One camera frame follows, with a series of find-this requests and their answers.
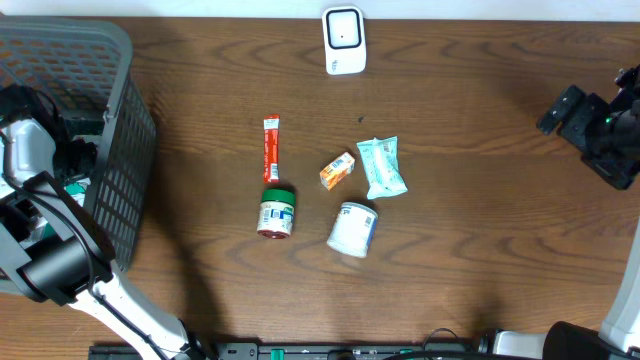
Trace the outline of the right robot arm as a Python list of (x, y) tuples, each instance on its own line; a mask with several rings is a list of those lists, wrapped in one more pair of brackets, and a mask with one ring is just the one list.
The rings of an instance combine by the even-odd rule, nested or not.
[[(618, 92), (607, 102), (575, 85), (566, 88), (537, 121), (575, 147), (581, 161), (616, 190), (639, 177), (639, 68), (621, 69)], [(486, 359), (637, 359), (639, 357), (639, 235), (607, 316), (595, 331), (559, 321), (542, 334), (494, 330), (475, 355)]]

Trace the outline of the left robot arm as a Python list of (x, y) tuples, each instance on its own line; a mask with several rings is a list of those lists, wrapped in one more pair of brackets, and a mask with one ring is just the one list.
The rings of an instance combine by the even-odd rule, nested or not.
[(107, 234), (66, 190), (94, 171), (97, 147), (72, 137), (53, 100), (1, 91), (1, 270), (27, 298), (84, 312), (144, 359), (213, 359), (176, 316), (147, 299)]

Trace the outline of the orange Kleenex tissue pack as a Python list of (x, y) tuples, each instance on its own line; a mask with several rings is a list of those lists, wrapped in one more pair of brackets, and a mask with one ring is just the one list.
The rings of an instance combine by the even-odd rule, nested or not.
[(321, 184), (327, 190), (331, 190), (344, 177), (349, 175), (354, 167), (355, 158), (349, 152), (344, 152), (320, 171)]

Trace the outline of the green lid jar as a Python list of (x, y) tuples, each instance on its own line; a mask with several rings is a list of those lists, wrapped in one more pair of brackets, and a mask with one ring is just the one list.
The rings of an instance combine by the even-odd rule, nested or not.
[(285, 239), (294, 226), (296, 196), (283, 189), (266, 189), (261, 198), (257, 233), (265, 238)]

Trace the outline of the green 3M gloves package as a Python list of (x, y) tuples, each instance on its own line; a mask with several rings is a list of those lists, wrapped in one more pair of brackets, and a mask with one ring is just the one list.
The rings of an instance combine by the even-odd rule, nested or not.
[[(84, 178), (69, 185), (65, 185), (63, 189), (78, 203), (80, 207), (83, 207), (86, 198), (86, 192), (90, 185), (90, 179)], [(42, 219), (40, 220), (39, 228), (42, 230), (43, 239), (53, 236), (55, 233), (53, 227), (44, 218), (44, 216), (42, 216)]]

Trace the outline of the white cotton swab tub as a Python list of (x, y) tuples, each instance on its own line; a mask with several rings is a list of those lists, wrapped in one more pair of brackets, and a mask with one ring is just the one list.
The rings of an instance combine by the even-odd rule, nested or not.
[(365, 258), (368, 254), (378, 214), (369, 207), (344, 202), (336, 217), (327, 245), (344, 255)]

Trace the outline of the mint green wipes pack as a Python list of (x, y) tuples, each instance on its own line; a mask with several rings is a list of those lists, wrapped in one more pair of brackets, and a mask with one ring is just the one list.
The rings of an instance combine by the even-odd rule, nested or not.
[(394, 197), (408, 191), (397, 159), (398, 138), (373, 138), (357, 143), (369, 184), (367, 198)]

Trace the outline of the red box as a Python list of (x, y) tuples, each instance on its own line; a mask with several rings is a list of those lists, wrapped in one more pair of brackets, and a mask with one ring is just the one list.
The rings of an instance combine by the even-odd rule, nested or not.
[(264, 118), (264, 168), (265, 184), (279, 182), (279, 123), (280, 116), (271, 114)]

